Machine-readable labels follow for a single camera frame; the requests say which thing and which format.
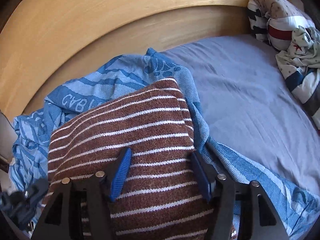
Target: red star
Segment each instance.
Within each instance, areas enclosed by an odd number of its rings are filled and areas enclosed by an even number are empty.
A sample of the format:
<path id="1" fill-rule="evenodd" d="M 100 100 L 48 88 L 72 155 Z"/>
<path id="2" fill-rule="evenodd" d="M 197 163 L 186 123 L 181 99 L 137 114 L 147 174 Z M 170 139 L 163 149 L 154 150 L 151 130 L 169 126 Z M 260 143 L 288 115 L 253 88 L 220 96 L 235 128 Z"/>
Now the red star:
<path id="1" fill-rule="evenodd" d="M 300 49 L 300 50 L 302 51 L 302 49 L 301 49 L 298 45 L 294 45 L 294 47 L 296 48 L 296 51 L 297 51 L 298 49 Z"/>

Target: wooden surface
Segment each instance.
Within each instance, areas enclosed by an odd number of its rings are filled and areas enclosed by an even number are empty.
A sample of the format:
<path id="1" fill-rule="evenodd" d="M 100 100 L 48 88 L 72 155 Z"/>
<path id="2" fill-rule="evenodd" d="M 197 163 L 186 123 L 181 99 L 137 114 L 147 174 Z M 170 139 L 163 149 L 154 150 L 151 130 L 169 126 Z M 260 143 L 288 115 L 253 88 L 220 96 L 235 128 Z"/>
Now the wooden surface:
<path id="1" fill-rule="evenodd" d="M 58 85 L 96 71 L 120 54 L 163 51 L 201 38 L 249 33 L 244 7 L 200 6 L 176 9 L 127 24 L 86 46 L 53 73 L 30 100 L 24 113 L 42 108 Z"/>
<path id="2" fill-rule="evenodd" d="M 200 5 L 248 0 L 23 0 L 0 33 L 0 109 L 10 120 L 82 48 L 127 23 Z"/>

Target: wooden headboard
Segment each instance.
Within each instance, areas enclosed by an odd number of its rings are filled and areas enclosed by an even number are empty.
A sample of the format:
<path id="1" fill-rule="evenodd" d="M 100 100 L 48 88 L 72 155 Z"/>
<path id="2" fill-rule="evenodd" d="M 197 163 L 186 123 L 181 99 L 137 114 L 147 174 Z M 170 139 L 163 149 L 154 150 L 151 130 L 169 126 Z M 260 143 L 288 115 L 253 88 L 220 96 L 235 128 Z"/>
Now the wooden headboard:
<path id="1" fill-rule="evenodd" d="M 23 0 L 0 33 L 0 109 L 12 120 L 112 57 L 249 32 L 248 0 Z"/>

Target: bed sheet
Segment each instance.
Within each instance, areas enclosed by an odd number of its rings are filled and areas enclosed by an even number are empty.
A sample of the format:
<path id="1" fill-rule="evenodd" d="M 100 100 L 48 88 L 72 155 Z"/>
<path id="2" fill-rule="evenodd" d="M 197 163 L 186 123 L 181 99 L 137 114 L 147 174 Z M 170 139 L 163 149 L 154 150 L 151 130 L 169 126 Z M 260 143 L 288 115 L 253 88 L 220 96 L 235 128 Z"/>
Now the bed sheet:
<path id="1" fill-rule="evenodd" d="M 276 53 L 250 35 L 208 38 L 163 52 L 192 73 L 216 141 L 320 195 L 320 138 L 286 88 Z"/>

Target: brown striped sweater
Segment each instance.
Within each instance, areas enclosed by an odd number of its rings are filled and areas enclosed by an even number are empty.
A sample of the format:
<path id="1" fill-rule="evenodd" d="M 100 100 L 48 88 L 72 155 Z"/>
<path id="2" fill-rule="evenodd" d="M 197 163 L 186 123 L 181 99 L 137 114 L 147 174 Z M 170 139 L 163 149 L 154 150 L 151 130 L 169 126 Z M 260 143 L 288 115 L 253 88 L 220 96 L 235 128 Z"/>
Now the brown striped sweater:
<path id="1" fill-rule="evenodd" d="M 83 179 L 103 170 L 122 147 L 132 149 L 132 162 L 121 195 L 109 205 L 117 238 L 203 239 L 213 209 L 190 169 L 193 124 L 173 78 L 82 113 L 55 130 L 43 206 L 63 178 Z M 84 236 L 90 238 L 86 203 L 81 206 Z"/>

